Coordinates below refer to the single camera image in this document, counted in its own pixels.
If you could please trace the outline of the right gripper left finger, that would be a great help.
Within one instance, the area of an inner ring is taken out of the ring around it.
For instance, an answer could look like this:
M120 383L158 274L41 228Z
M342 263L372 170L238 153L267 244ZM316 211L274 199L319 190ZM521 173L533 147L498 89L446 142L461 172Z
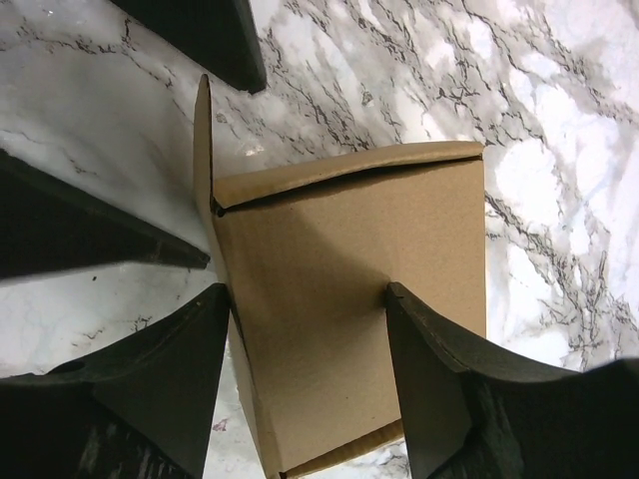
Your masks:
M229 315L216 283L109 346L2 379L2 477L202 477Z

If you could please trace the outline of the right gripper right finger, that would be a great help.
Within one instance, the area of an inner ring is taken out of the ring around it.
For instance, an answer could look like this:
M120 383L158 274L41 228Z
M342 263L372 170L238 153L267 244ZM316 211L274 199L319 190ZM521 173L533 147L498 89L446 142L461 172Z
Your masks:
M461 327L404 285L385 291L415 478L634 478L638 362L575 372Z

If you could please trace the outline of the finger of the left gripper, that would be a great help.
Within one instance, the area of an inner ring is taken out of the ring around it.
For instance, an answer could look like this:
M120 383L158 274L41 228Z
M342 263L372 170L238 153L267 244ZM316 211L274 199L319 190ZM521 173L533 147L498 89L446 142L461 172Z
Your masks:
M251 94L267 73L248 0L116 0L114 4L216 77Z
M204 269L208 254L1 152L1 277L119 262Z

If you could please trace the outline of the brown cardboard box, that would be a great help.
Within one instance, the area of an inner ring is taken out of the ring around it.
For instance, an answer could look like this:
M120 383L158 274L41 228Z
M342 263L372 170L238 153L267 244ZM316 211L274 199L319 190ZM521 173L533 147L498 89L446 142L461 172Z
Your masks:
M396 440L383 297L392 281L486 332L483 146L412 143L218 177L210 82L194 190L232 300L241 403L269 478Z

